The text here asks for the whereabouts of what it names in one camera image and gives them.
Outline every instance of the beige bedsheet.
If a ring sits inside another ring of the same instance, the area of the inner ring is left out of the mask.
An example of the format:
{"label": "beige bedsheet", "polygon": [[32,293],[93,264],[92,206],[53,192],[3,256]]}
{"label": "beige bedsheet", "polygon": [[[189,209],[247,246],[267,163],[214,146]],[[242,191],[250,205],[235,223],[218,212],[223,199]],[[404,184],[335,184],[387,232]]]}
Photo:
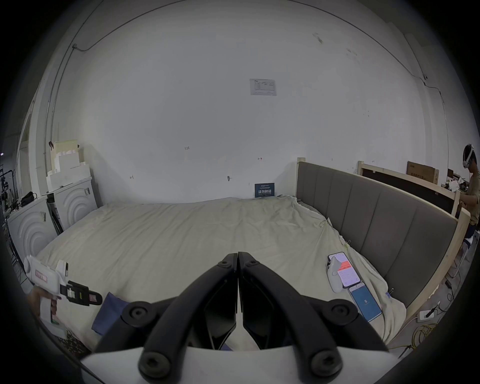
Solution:
{"label": "beige bedsheet", "polygon": [[[352,300],[334,293],[326,276],[328,255],[344,251],[382,308],[371,322],[385,342],[405,320],[405,306],[386,296],[387,283],[345,244],[321,214],[294,197],[221,199],[191,204],[109,204],[91,212],[37,256],[55,268],[69,263],[69,279],[126,300],[155,302],[179,295],[232,252],[249,252],[299,293],[322,300]],[[59,300],[59,319],[89,348],[99,310]],[[256,349],[240,322],[227,344]]]}

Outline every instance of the hand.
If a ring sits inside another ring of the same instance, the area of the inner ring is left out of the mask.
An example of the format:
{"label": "hand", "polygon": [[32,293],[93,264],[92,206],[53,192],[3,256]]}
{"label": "hand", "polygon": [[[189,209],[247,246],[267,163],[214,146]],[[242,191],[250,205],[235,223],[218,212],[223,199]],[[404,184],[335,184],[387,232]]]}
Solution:
{"label": "hand", "polygon": [[57,299],[60,300],[61,297],[53,296],[51,293],[37,286],[34,286],[30,293],[27,295],[28,304],[30,305],[30,309],[32,310],[34,315],[40,316],[40,299],[42,297],[52,300],[50,310],[52,311],[52,314],[55,315],[57,313]]}

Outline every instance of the white cabinet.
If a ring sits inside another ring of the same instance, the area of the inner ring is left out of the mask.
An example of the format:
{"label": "white cabinet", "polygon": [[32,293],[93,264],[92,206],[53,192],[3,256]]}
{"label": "white cabinet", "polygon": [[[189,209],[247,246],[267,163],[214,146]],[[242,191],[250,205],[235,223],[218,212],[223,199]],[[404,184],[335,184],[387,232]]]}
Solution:
{"label": "white cabinet", "polygon": [[89,177],[53,192],[63,230],[97,209],[91,180]]}
{"label": "white cabinet", "polygon": [[22,260],[27,255],[37,256],[57,237],[46,196],[13,212],[7,222],[10,236]]}

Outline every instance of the blue sign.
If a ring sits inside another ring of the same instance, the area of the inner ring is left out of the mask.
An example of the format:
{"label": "blue sign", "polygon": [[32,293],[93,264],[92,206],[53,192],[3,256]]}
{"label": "blue sign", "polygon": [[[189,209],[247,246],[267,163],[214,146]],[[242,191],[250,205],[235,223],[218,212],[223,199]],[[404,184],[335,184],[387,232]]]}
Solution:
{"label": "blue sign", "polygon": [[255,197],[275,196],[275,183],[255,184]]}

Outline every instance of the vr headset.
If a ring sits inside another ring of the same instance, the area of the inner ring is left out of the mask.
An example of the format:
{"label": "vr headset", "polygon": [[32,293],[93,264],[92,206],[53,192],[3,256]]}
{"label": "vr headset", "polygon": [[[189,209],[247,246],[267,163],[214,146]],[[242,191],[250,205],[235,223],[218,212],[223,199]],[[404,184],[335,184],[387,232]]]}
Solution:
{"label": "vr headset", "polygon": [[473,153],[473,145],[472,144],[469,144],[467,146],[470,146],[470,153],[468,154],[467,158],[463,159],[463,168],[468,168],[468,166],[471,164],[471,157],[472,157],[472,153]]}

